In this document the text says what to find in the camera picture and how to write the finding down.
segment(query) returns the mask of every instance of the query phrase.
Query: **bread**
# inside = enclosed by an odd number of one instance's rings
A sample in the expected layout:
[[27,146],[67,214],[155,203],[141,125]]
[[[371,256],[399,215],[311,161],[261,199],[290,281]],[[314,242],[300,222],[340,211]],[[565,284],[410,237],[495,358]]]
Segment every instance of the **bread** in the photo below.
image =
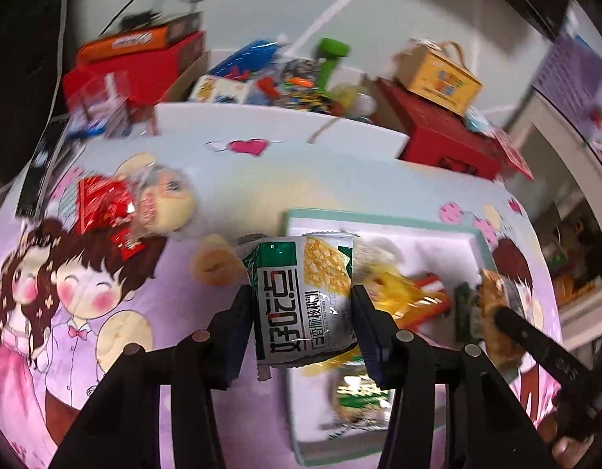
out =
[[510,307],[524,317],[518,289],[513,282],[494,271],[482,270],[481,277],[479,306],[486,353],[499,371],[515,369],[521,364],[525,350],[499,331],[494,322],[494,313],[500,307]]

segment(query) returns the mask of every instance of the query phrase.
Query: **green toy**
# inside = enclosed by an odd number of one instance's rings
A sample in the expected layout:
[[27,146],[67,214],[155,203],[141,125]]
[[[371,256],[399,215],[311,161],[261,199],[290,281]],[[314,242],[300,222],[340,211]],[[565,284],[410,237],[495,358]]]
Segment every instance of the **green toy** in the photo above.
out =
[[333,70],[337,67],[340,58],[346,58],[349,56],[351,46],[344,42],[339,42],[333,39],[322,39],[319,43],[319,58],[324,58],[325,61],[321,65],[321,70],[318,76],[316,76],[316,87],[319,92],[325,93],[325,87],[327,87],[327,81]]

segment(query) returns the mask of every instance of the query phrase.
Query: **cartoon boy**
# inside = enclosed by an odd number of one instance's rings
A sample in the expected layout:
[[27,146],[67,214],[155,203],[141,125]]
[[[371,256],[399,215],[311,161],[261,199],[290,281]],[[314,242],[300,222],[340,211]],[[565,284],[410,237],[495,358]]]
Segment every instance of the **cartoon boy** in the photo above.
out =
[[166,238],[143,238],[145,248],[123,260],[110,236],[118,229],[78,235],[74,229],[55,247],[49,290],[70,319],[46,330],[45,350],[37,358],[47,374],[45,415],[47,430],[59,445],[84,403],[103,377],[97,361],[98,333],[88,322],[112,312],[153,272]]

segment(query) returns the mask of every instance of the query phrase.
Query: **white wall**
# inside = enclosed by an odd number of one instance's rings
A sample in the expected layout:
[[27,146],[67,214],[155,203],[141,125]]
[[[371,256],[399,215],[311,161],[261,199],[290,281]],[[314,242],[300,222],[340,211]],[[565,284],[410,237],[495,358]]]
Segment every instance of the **white wall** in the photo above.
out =
[[[95,38],[127,0],[76,0],[80,42]],[[337,0],[207,0],[209,48],[237,48],[284,32],[295,42]],[[175,0],[137,0],[130,11],[153,7],[185,12]],[[529,85],[549,42],[503,0],[352,0],[298,49],[302,56],[322,37],[352,46],[346,64],[371,75],[391,72],[391,56],[409,37],[461,43],[468,67],[484,83],[476,105],[503,123]]]
[[568,6],[568,15],[574,16],[576,34],[602,58],[602,37],[586,12],[575,0],[572,0]]

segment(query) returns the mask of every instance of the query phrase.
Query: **red box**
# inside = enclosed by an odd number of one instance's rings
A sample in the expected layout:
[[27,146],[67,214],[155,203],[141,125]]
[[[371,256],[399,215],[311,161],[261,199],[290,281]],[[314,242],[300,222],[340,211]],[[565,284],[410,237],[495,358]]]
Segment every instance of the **red box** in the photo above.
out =
[[181,73],[205,51],[205,32],[191,34],[177,44],[158,51],[127,54],[92,64],[78,64],[62,79],[66,98],[71,97],[95,76],[126,72],[130,81],[130,109],[150,107],[161,101],[164,93]]
[[474,134],[458,116],[407,92],[396,82],[378,77],[375,87],[402,123],[399,130],[410,136],[400,160],[488,180],[501,171],[503,159],[493,139]]

